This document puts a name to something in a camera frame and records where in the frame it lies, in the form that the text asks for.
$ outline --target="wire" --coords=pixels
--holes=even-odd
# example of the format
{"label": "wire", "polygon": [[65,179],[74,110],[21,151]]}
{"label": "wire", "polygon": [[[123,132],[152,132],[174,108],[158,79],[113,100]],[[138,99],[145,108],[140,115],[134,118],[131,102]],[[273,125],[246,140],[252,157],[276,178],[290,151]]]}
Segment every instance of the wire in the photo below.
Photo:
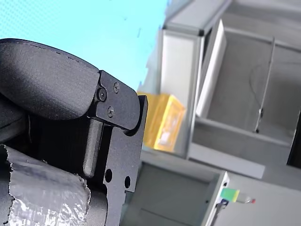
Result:
{"label": "wire", "polygon": [[[275,65],[276,63],[277,63],[277,64],[284,64],[284,65],[300,65],[300,66],[301,66],[301,62],[299,63],[299,62],[290,62],[290,61],[274,61],[274,65]],[[255,101],[256,101],[256,103],[257,103],[257,105],[258,105],[259,107],[261,107],[261,103],[260,103],[259,99],[257,98],[257,94],[256,94],[256,92],[255,92],[255,90],[254,90],[253,85],[252,85],[252,76],[253,76],[253,74],[254,74],[254,71],[255,71],[256,69],[260,68],[260,67],[263,67],[263,64],[257,64],[257,65],[255,65],[255,66],[251,69],[251,71],[250,71],[250,73],[249,73],[249,75],[248,75],[248,77],[249,77],[249,87],[250,87],[250,90],[251,90],[251,92],[252,92],[252,94],[253,94],[253,97],[254,97],[254,99],[255,99]]]}
{"label": "wire", "polygon": [[253,88],[253,85],[252,85],[252,75],[254,74],[254,71],[255,71],[257,68],[260,68],[260,67],[262,67],[262,66],[263,66],[262,64],[255,65],[255,66],[251,69],[251,71],[250,71],[250,73],[249,73],[249,75],[248,75],[248,77],[249,77],[249,87],[250,87],[250,90],[251,90],[251,92],[252,92],[252,94],[253,94],[253,97],[254,97],[254,99],[255,99],[255,101],[256,101],[256,103],[257,103],[257,105],[258,105],[259,107],[261,106],[261,103],[260,103],[260,101],[258,100],[257,95],[256,95],[256,92],[255,92],[255,90],[254,90],[254,88]]}

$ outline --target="yellow plastic crate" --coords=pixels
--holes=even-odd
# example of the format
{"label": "yellow plastic crate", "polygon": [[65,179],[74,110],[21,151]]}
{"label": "yellow plastic crate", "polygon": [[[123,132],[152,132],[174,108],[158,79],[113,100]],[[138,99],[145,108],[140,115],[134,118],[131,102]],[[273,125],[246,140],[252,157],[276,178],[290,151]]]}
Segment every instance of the yellow plastic crate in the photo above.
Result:
{"label": "yellow plastic crate", "polygon": [[148,112],[144,131],[144,145],[166,152],[173,152],[181,127],[185,107],[172,95],[138,92],[148,99]]}

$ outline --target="silver duct tape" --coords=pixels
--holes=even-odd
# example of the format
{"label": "silver duct tape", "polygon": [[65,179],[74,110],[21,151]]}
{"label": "silver duct tape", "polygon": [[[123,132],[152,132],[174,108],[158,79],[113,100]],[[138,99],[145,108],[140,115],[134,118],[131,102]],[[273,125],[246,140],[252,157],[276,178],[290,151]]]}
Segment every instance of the silver duct tape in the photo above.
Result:
{"label": "silver duct tape", "polygon": [[14,198],[5,225],[86,224],[90,190],[81,177],[30,158],[12,148],[5,148],[12,169],[9,194]]}

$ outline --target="white panel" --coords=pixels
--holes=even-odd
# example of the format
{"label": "white panel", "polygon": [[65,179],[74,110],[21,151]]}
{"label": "white panel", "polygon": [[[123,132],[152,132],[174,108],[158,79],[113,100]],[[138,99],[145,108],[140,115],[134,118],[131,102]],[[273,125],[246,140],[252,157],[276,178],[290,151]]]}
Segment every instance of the white panel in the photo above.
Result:
{"label": "white panel", "polygon": [[161,62],[161,93],[174,95],[186,108],[174,152],[186,156],[194,126],[198,66],[204,38],[164,31]]}
{"label": "white panel", "polygon": [[197,37],[165,32],[163,36],[161,93],[173,94],[187,108],[190,81],[196,67]]}
{"label": "white panel", "polygon": [[209,64],[206,68],[206,71],[202,71],[202,73],[204,73],[202,76],[205,76],[205,80],[196,110],[197,116],[202,118],[206,118],[208,115],[210,103],[213,97],[217,78],[220,73],[220,68],[226,49],[226,36],[222,20],[219,21],[215,39],[210,40],[210,42],[213,42],[209,43],[209,45],[213,45],[213,48],[211,54],[206,55],[206,57],[209,57],[210,59],[205,59],[209,60]]}
{"label": "white panel", "polygon": [[262,178],[265,170],[264,165],[225,154],[195,143],[190,145],[188,158],[258,179]]}

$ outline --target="shelf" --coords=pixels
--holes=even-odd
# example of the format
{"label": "shelf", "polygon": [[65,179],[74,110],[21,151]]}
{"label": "shelf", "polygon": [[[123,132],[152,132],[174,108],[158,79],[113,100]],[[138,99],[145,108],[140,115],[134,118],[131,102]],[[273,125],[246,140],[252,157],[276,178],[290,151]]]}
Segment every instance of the shelf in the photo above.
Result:
{"label": "shelf", "polygon": [[227,130],[230,132],[234,132],[240,135],[245,135],[247,137],[252,137],[258,140],[262,140],[262,141],[266,141],[268,143],[272,143],[272,144],[276,144],[279,146],[283,146],[283,147],[291,147],[291,144],[282,140],[278,140],[278,139],[274,139],[272,137],[268,137],[262,134],[258,134],[258,133],[253,133],[244,129],[240,129],[234,126],[230,126],[221,122],[217,122],[217,121],[213,121],[213,120],[209,120],[209,119],[203,119],[203,118],[196,118],[195,123],[198,123],[200,125],[206,125],[206,126],[210,126],[210,127],[215,127],[215,128],[219,128],[219,129],[223,129],[223,130]]}

